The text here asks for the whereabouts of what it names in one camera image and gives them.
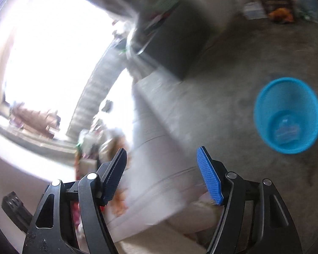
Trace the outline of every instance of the clutter pile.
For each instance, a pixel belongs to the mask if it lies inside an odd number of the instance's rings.
[[[109,129],[104,124],[104,116],[109,113],[113,103],[104,100],[98,114],[93,118],[90,130],[82,130],[79,135],[77,150],[75,154],[76,180],[80,180],[90,172],[96,172],[103,164],[110,162],[120,148],[127,151],[126,170],[130,167],[130,148],[126,142],[125,135],[119,129]],[[123,215],[127,206],[125,204],[126,190],[118,188],[114,198],[105,207],[100,207],[104,213],[105,209],[119,217]],[[73,219],[77,236],[84,238],[84,232],[80,217],[80,207],[78,203],[72,205]]]
[[[292,0],[235,0],[237,8],[248,19],[269,18],[275,23],[294,22]]]
[[[15,103],[10,109],[9,123],[20,129],[26,129],[31,133],[52,139],[54,133],[50,132],[50,128],[59,130],[61,121],[57,113],[57,110],[35,111],[28,109],[24,102]]]

